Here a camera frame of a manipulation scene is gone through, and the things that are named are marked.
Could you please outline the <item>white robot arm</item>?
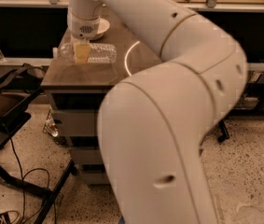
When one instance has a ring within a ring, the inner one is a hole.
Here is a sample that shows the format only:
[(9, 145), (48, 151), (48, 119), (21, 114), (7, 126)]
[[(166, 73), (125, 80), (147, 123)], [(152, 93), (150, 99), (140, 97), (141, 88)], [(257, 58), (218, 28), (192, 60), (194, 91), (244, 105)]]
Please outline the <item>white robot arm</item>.
[(73, 37), (97, 24), (101, 6), (161, 60), (117, 83), (97, 116), (105, 171), (125, 224), (217, 224), (200, 145), (243, 93), (241, 45), (172, 0), (69, 0)]

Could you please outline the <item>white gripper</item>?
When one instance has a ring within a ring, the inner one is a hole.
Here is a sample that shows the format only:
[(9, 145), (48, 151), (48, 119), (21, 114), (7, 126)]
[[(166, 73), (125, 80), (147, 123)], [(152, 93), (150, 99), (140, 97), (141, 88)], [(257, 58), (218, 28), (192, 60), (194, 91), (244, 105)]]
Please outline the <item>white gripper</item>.
[[(85, 20), (75, 16), (71, 10), (68, 11), (67, 26), (71, 36), (75, 39), (93, 39), (98, 34), (99, 23), (100, 17)], [(76, 63), (87, 63), (90, 51), (91, 46), (89, 43), (75, 43)]]

